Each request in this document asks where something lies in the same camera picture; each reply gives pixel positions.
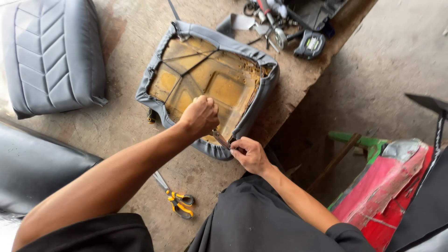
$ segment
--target concrete floor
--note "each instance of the concrete floor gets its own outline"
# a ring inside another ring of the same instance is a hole
[[[437,116],[403,94],[448,101],[447,12],[446,0],[377,2],[271,140],[285,168],[302,165],[293,175],[299,186],[310,185],[328,163],[323,143],[329,130],[379,128],[378,138],[433,143]],[[341,147],[336,144],[335,153]],[[329,205],[364,165],[350,152],[313,195]]]

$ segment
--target hand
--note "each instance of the hand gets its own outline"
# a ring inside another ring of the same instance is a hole
[[[178,124],[185,126],[189,135],[199,139],[219,125],[218,110],[213,98],[200,96],[188,105]]]
[[[263,177],[266,172],[278,169],[269,162],[261,144],[250,138],[241,137],[234,141],[230,145],[230,153],[252,174]]]

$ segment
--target forearm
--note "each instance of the forearm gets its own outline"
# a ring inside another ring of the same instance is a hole
[[[266,169],[262,177],[304,221],[325,233],[339,220],[315,198],[289,180],[278,169]]]
[[[194,140],[176,124],[102,161],[27,214],[13,251],[64,226],[118,212],[158,168]]]

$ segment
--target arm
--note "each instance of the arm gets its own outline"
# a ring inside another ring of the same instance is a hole
[[[339,220],[322,204],[269,162],[260,143],[242,137],[232,143],[230,152],[247,171],[265,179],[286,204],[307,223],[323,233],[332,225],[339,223]]]
[[[13,252],[59,228],[117,213],[161,166],[218,126],[212,98],[197,98],[171,128],[128,147],[61,188],[23,219]]]

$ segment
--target black shirt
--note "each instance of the black shirt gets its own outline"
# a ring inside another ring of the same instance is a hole
[[[20,252],[153,252],[151,236],[134,213],[98,217],[56,230]],[[325,234],[303,221],[259,176],[224,190],[189,252],[374,252],[354,226],[339,223]]]

